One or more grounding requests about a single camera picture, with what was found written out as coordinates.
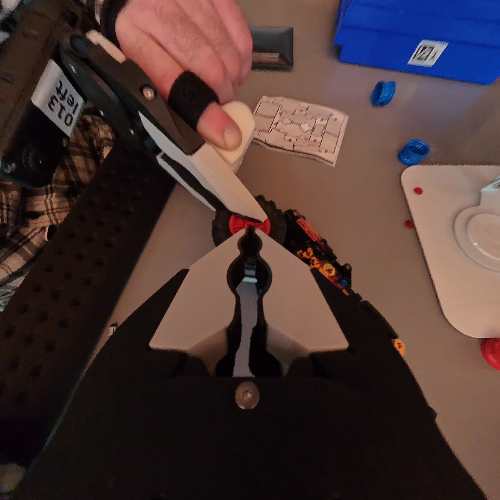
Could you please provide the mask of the blue black toy monster truck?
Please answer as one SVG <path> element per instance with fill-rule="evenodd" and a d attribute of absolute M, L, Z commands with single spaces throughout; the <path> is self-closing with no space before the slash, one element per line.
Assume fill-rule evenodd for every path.
<path fill-rule="evenodd" d="M 371 303 L 352 289 L 352 267 L 350 264 L 341 265 L 325 240 L 307 221 L 305 216 L 296 209 L 288 209 L 284 212 L 286 222 L 286 234 L 283 246 L 305 265 L 307 265 L 317 285 L 322 285 L 322 293 L 331 307 L 333 299 L 346 297 L 350 303 L 365 307 L 367 313 L 373 320 L 379 321 L 386 328 L 391 343 L 403 357 L 405 344 L 399 339 L 394 329 L 375 309 Z"/>

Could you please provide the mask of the black toy wheel red rim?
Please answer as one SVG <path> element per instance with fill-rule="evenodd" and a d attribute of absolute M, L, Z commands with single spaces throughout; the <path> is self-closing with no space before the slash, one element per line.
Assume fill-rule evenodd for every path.
<path fill-rule="evenodd" d="M 211 223 L 211 236 L 215 247 L 221 245 L 241 230 L 254 227 L 271 237 L 280 245 L 284 244 L 286 222 L 284 213 L 274 201 L 268 201 L 264 196 L 255 197 L 259 206 L 265 212 L 263 222 L 231 213 L 227 209 L 216 210 L 215 218 Z"/>

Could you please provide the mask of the blue plastic bin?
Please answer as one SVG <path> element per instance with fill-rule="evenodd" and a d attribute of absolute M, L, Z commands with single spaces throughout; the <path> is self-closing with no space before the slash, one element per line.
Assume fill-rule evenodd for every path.
<path fill-rule="evenodd" d="M 499 79 L 499 1 L 340 1 L 339 61 L 489 85 Z"/>

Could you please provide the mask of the person's left hand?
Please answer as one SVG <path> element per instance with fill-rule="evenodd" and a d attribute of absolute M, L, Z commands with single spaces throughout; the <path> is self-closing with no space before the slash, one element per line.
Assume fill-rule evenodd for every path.
<path fill-rule="evenodd" d="M 94 1 L 102 34 L 151 79 L 169 106 L 213 145 L 241 130 L 221 105 L 252 68 L 253 41 L 235 1 Z"/>

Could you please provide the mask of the blue toy wheel rim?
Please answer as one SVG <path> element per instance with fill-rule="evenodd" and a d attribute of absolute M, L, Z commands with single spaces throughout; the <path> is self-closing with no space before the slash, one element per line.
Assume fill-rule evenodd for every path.
<path fill-rule="evenodd" d="M 397 90 L 397 83 L 394 80 L 377 82 L 374 86 L 370 103 L 373 107 L 385 107 L 390 104 Z"/>
<path fill-rule="evenodd" d="M 422 140 L 410 140 L 397 154 L 398 161 L 404 166 L 419 164 L 430 153 L 430 146 Z"/>

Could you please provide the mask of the black rectangular tray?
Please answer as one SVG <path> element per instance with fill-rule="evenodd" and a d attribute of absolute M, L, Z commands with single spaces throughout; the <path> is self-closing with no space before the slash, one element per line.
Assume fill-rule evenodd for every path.
<path fill-rule="evenodd" d="M 252 70 L 289 71 L 294 67 L 293 27 L 250 27 Z"/>

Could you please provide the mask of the plaid shirt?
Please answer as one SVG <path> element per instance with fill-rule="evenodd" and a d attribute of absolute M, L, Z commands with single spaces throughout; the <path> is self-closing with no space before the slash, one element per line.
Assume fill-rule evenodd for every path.
<path fill-rule="evenodd" d="M 73 129 L 52 182 L 36 189 L 1 181 L 1 311 L 110 152 L 115 136 L 96 110 Z"/>

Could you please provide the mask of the white sticker sheet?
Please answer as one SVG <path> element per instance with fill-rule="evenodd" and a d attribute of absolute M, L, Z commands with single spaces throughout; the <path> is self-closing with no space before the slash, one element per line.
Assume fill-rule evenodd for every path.
<path fill-rule="evenodd" d="M 253 142 L 334 167 L 349 116 L 287 97 L 263 96 L 253 111 Z"/>

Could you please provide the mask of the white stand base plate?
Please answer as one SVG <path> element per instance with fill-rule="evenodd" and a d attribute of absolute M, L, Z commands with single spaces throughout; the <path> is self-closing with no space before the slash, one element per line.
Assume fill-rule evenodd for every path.
<path fill-rule="evenodd" d="M 401 183 L 443 315 L 499 337 L 499 166 L 409 166 Z"/>

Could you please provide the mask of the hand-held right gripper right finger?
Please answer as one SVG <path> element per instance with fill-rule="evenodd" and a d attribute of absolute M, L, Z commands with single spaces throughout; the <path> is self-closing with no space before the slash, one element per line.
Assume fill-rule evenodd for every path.
<path fill-rule="evenodd" d="M 253 242 L 253 374 L 283 374 L 296 359 L 346 351 L 348 341 L 309 266 L 260 229 L 253 230 Z"/>

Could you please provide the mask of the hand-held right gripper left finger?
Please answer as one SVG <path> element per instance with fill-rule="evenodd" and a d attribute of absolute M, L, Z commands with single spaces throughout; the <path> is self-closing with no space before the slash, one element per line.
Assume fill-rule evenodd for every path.
<path fill-rule="evenodd" d="M 240 257 L 240 230 L 192 264 L 157 327 L 149 347 L 201 359 L 209 372 L 228 354 L 227 328 L 236 296 L 228 284 L 230 265 Z"/>

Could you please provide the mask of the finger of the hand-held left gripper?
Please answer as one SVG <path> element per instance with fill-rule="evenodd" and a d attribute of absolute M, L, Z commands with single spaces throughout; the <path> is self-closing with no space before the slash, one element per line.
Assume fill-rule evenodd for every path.
<path fill-rule="evenodd" d="M 151 121 L 139 113 L 142 125 L 170 158 L 186 167 L 199 182 L 211 191 L 229 211 L 260 222 L 265 212 L 241 183 L 212 145 L 204 143 L 194 154 L 187 155 L 169 140 Z"/>
<path fill-rule="evenodd" d="M 170 158 L 166 153 L 156 157 L 159 165 L 196 199 L 213 211 L 223 210 L 223 203 L 182 164 Z"/>

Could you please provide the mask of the black studded mat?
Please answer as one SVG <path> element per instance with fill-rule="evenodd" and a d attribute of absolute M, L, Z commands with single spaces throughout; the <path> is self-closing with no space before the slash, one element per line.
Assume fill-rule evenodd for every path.
<path fill-rule="evenodd" d="M 1 464 L 29 466 L 101 338 L 174 187 L 117 140 L 1 314 Z"/>

